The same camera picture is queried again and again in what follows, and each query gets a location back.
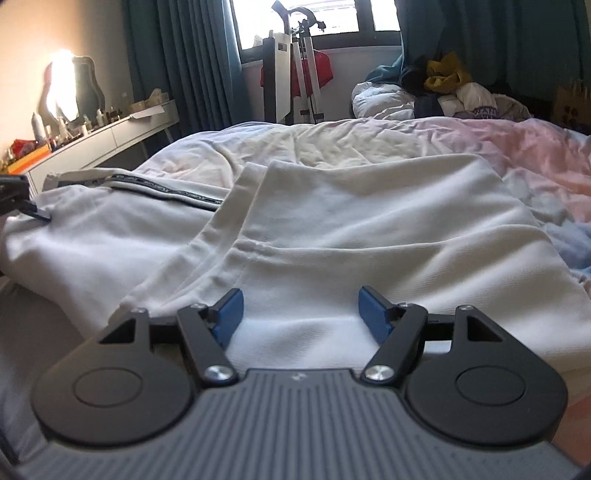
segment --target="white desk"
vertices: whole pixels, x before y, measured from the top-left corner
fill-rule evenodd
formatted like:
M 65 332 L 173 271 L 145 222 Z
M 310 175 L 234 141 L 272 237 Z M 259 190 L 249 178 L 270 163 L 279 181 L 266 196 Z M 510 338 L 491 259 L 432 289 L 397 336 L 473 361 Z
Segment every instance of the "white desk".
M 81 138 L 59 149 L 38 164 L 32 166 L 26 175 L 31 185 L 31 194 L 43 189 L 43 182 L 48 173 L 84 170 L 96 167 L 117 153 L 164 130 L 168 141 L 173 138 L 168 127 L 178 123 L 177 105 L 174 100 L 162 104 L 164 113 L 145 118 L 124 118 L 112 123 L 87 137 Z

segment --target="wall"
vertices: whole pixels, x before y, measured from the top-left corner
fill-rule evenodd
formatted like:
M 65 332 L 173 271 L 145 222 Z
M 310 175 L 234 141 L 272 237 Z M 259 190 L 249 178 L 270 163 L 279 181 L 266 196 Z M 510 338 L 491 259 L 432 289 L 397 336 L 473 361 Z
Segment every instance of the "wall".
M 43 74 L 60 48 L 95 61 L 107 106 L 132 99 L 120 0 L 0 2 L 0 155 L 15 138 L 32 139 Z
M 402 52 L 401 47 L 355 47 L 324 51 L 330 57 L 333 80 L 322 87 L 322 106 L 326 120 L 349 118 L 351 91 L 378 65 L 391 65 Z M 260 87 L 261 61 L 243 65 L 255 120 L 263 121 L 264 106 Z

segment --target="window frame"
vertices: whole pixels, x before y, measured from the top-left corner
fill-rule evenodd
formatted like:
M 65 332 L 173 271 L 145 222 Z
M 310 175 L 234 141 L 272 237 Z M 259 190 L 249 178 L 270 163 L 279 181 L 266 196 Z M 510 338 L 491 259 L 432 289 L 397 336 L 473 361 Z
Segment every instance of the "window frame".
M 236 41 L 240 60 L 244 63 L 262 60 L 262 46 L 252 48 L 242 48 L 240 42 L 240 33 L 238 19 L 234 11 L 234 1 L 230 0 L 232 18 L 234 21 L 234 30 L 236 31 Z M 397 30 L 376 30 L 374 24 L 374 13 L 371 7 L 371 0 L 355 0 L 355 9 L 357 10 L 358 32 L 330 33 L 325 35 L 315 35 L 313 37 L 314 49 L 330 50 L 333 48 L 349 47 L 376 47 L 376 46 L 400 46 L 402 37 Z

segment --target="round pad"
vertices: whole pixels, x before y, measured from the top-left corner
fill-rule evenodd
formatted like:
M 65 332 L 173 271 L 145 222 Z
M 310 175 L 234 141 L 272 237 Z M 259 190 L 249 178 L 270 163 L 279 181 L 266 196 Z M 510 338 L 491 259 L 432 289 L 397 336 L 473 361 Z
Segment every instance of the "round pad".
M 46 372 L 31 396 L 48 439 L 86 447 L 147 440 L 178 421 L 192 398 L 188 375 L 154 355 L 147 335 L 143 342 L 87 341 Z
M 475 446 L 514 446 L 553 435 L 566 408 L 563 380 L 525 347 L 470 342 L 426 362 L 406 387 L 430 427 Z
M 457 378 L 456 387 L 467 400 L 489 406 L 508 405 L 525 393 L 525 382 L 521 377 L 500 367 L 466 370 Z
M 123 368 L 99 368 L 82 375 L 74 395 L 91 407 L 116 407 L 129 403 L 142 390 L 142 379 Z

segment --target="gray ridged surface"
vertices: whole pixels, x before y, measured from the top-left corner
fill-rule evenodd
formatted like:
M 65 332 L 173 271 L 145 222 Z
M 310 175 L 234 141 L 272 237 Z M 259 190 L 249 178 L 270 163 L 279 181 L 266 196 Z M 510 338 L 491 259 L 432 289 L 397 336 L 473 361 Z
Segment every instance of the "gray ridged surface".
M 481 452 L 418 427 L 397 395 L 347 370 L 251 371 L 204 393 L 169 432 L 107 452 L 52 443 L 20 467 L 30 480 L 571 479 L 548 443 Z

